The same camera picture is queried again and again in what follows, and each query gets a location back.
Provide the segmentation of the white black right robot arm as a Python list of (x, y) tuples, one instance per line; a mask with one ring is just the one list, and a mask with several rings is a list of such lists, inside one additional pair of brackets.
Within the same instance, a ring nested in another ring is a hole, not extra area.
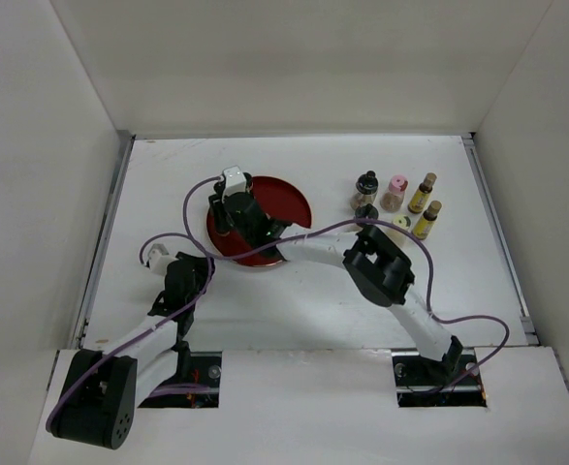
[(413, 289), (411, 260), (379, 228), (366, 225), (354, 233), (319, 234), (268, 216), (250, 193), (213, 194), (208, 203), (218, 232), (237, 233), (267, 260), (346, 270), (360, 294), (390, 310), (406, 330), (432, 384), (445, 384), (458, 373), (461, 343), (430, 315)]

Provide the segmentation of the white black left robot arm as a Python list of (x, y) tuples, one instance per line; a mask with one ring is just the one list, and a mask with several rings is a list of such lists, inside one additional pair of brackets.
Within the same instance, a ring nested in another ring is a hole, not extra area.
[(184, 336), (198, 299), (215, 271), (214, 260), (179, 252), (151, 259), (160, 264), (164, 289), (142, 322), (100, 350), (71, 359), (45, 429), (55, 438), (116, 450), (133, 425), (136, 408), (166, 382), (181, 386), (191, 375)]

